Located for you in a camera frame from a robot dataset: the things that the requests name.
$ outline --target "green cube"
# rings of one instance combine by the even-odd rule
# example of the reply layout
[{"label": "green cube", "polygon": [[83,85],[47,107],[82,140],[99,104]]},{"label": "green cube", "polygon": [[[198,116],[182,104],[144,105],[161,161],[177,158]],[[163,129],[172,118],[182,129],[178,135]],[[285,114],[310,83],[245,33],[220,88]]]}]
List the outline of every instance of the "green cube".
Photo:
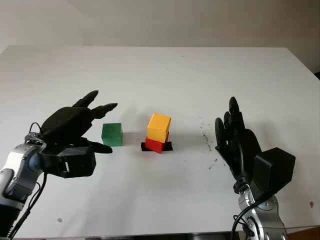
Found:
[{"label": "green cube", "polygon": [[104,145],[111,147],[122,146],[121,123],[103,124],[101,138]]}]

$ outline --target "red block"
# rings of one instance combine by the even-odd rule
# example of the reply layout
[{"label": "red block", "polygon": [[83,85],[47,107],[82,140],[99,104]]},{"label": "red block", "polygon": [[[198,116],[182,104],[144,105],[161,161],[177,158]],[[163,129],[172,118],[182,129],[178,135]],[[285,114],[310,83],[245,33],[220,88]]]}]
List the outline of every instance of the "red block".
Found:
[{"label": "red block", "polygon": [[150,149],[151,151],[158,153],[158,154],[162,153],[162,151],[165,147],[165,144],[166,144],[165,142],[151,140],[147,137],[145,138],[145,147],[147,149]]}]

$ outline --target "white table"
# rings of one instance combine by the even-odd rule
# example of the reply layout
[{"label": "white table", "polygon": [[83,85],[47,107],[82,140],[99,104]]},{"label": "white table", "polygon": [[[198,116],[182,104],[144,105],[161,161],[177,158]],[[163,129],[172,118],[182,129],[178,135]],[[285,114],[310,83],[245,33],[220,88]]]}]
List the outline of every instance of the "white table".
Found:
[{"label": "white table", "polygon": [[[91,90],[100,90],[92,107],[119,105],[85,136],[102,142],[103,123],[124,131],[124,146],[96,155],[91,177],[50,175],[17,237],[229,231],[240,209],[214,120],[231,96],[262,150],[296,156],[276,195],[285,226],[320,224],[319,81],[285,48],[9,47],[0,89],[1,166],[31,122]],[[172,117],[174,151],[141,152],[153,112]]]}]

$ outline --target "black cable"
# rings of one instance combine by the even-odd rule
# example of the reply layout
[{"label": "black cable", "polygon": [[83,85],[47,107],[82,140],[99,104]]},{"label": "black cable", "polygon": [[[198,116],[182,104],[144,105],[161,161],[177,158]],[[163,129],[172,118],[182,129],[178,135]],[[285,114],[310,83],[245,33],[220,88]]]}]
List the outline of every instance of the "black cable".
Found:
[{"label": "black cable", "polygon": [[42,131],[41,131],[40,125],[39,125],[39,123],[37,123],[37,122],[35,122],[35,121],[34,121],[33,123],[31,123],[30,128],[29,128],[29,133],[31,133],[31,129],[32,129],[32,127],[33,127],[34,125],[37,125],[37,126],[39,127],[39,133],[40,133],[40,135],[42,135]]},{"label": "black cable", "polygon": [[38,194],[38,192],[40,191],[41,189],[41,186],[38,182],[36,182],[37,186],[38,186],[38,189],[37,191],[33,194],[33,196],[31,197],[30,201],[29,201],[29,205],[28,205],[28,208],[30,208],[30,205],[31,205],[31,202],[33,201],[33,199],[35,198],[35,196]]},{"label": "black cable", "polygon": [[262,197],[260,197],[259,199],[257,199],[257,201],[255,201],[253,204],[247,206],[245,209],[243,209],[240,214],[235,218],[236,215],[233,216],[233,218],[235,218],[233,225],[232,225],[232,229],[231,229],[231,240],[235,240],[236,237],[236,228],[238,223],[240,222],[240,220],[243,220],[243,216],[249,212],[251,209],[254,209],[255,207],[257,207],[258,205],[262,204],[263,202],[267,201],[269,198],[272,197],[273,194],[266,194]]},{"label": "black cable", "polygon": [[10,234],[8,235],[9,239],[13,239],[14,236],[16,235],[16,233],[18,232],[18,230],[20,229],[20,227],[22,226],[22,224],[24,223],[24,221],[27,219],[27,217],[29,216],[29,214],[31,213],[31,209],[33,208],[33,206],[36,204],[36,202],[38,201],[42,191],[45,188],[46,182],[47,182],[47,173],[45,172],[43,174],[43,182],[41,187],[36,191],[36,194],[34,194],[29,202],[29,206],[26,209],[26,211],[24,212],[24,214],[22,215],[22,217],[19,219],[19,221],[16,223],[16,225],[14,226],[13,230],[10,232]]}]

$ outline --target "wooden block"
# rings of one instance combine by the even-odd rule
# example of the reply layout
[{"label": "wooden block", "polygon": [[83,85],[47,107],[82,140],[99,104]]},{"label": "wooden block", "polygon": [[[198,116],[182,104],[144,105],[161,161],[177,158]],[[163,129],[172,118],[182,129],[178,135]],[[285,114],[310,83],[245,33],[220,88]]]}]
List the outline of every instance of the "wooden block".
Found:
[{"label": "wooden block", "polygon": [[103,124],[101,138],[104,145],[111,147],[122,146],[121,123]]},{"label": "wooden block", "polygon": [[145,138],[145,147],[158,154],[162,153],[162,151],[164,150],[165,144],[166,143],[164,142],[151,140],[148,137]]},{"label": "wooden block", "polygon": [[168,137],[171,117],[154,113],[147,126],[148,139],[165,143]]}]

